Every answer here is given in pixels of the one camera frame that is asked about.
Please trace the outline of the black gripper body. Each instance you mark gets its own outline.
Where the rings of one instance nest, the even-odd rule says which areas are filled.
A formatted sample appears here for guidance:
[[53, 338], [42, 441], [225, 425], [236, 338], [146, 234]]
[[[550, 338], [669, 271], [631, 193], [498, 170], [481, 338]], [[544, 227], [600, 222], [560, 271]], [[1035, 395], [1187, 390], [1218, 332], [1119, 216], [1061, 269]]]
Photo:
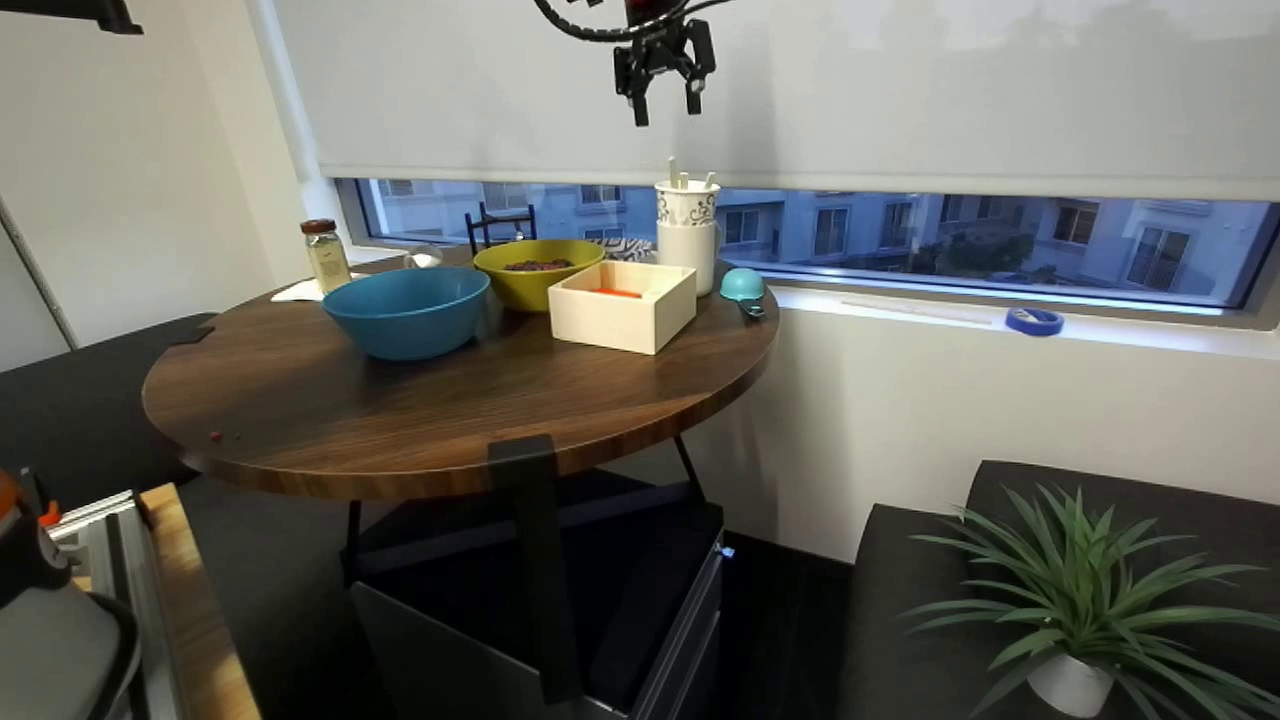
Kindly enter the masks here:
[[701, 19], [701, 0], [622, 0], [622, 19], [631, 26], [631, 58], [707, 58], [707, 22]]

